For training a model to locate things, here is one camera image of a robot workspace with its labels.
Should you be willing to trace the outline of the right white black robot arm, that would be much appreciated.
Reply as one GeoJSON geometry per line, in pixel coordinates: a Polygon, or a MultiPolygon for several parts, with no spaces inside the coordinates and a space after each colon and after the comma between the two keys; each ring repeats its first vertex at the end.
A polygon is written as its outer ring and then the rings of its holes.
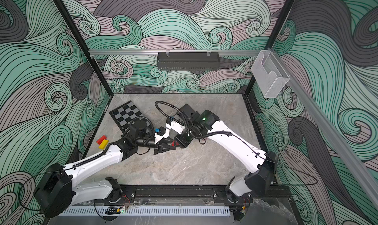
{"type": "Polygon", "coordinates": [[[178,108],[164,101],[156,101],[155,107],[167,118],[166,127],[177,133],[174,141],[181,146],[190,144],[193,139],[201,144],[209,139],[246,167],[248,174],[232,178],[226,186],[230,201],[236,202],[245,194],[262,196],[267,193],[280,165],[274,152],[265,152],[248,143],[209,110],[198,113],[188,104],[178,108]]]}

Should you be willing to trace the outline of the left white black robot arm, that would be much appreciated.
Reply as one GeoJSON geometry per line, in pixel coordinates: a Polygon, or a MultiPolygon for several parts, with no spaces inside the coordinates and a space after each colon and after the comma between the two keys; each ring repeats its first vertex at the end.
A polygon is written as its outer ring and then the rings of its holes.
{"type": "Polygon", "coordinates": [[[133,119],[121,138],[108,143],[105,148],[90,157],[64,166],[55,163],[43,174],[34,191],[34,198],[46,218],[54,218],[68,207],[85,201],[104,199],[118,201],[122,188],[113,178],[94,184],[83,181],[97,172],[120,163],[137,153],[139,147],[152,148],[156,153],[165,147],[173,149],[170,131],[179,133],[176,121],[168,120],[164,127],[154,128],[146,117],[133,119]]]}

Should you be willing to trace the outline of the black white chessboard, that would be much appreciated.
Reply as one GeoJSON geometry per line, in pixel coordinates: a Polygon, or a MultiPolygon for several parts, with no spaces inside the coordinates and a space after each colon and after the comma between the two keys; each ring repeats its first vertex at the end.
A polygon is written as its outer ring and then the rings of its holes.
{"type": "Polygon", "coordinates": [[[143,116],[142,112],[132,101],[128,101],[125,104],[116,107],[115,109],[111,110],[109,114],[122,133],[126,131],[130,122],[134,118],[143,116]]]}

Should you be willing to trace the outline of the yellow block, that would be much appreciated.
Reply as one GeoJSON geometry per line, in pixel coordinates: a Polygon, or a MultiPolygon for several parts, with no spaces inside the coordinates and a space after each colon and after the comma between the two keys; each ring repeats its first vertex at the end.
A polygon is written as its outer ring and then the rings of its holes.
{"type": "Polygon", "coordinates": [[[107,147],[108,143],[109,143],[109,140],[104,139],[104,140],[101,142],[101,144],[99,145],[98,148],[101,149],[101,150],[104,150],[104,149],[107,147]]]}

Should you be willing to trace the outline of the red block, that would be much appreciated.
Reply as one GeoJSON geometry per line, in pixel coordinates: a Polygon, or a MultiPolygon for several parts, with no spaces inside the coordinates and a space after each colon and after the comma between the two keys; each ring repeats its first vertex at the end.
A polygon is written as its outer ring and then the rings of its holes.
{"type": "Polygon", "coordinates": [[[96,141],[96,143],[97,143],[98,145],[101,145],[102,142],[103,142],[105,139],[107,139],[107,137],[106,137],[105,135],[103,135],[103,136],[101,136],[101,137],[96,141]]]}

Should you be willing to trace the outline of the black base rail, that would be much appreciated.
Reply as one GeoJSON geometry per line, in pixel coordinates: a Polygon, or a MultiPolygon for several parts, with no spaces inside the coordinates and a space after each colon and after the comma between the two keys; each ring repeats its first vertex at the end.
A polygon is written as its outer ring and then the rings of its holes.
{"type": "MultiPolygon", "coordinates": [[[[123,193],[135,201],[136,199],[210,199],[226,203],[232,196],[226,190],[226,185],[121,185],[123,193]]],[[[252,198],[290,198],[291,191],[286,186],[271,185],[265,194],[258,195],[248,192],[242,199],[252,198]]]]}

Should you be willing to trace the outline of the black wall tray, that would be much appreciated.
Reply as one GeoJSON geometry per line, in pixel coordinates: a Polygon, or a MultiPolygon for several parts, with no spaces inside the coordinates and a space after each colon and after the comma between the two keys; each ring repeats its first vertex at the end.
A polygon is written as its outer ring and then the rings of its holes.
{"type": "Polygon", "coordinates": [[[162,52],[157,67],[163,71],[206,71],[220,68],[220,56],[210,52],[162,52]]]}

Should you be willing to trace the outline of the clear plastic wall holder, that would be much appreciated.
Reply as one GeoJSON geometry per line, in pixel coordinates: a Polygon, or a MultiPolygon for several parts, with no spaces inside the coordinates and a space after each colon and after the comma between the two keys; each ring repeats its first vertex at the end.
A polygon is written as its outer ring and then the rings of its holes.
{"type": "Polygon", "coordinates": [[[275,99],[289,82],[284,63],[272,51],[260,51],[251,71],[265,99],[275,99]]]}

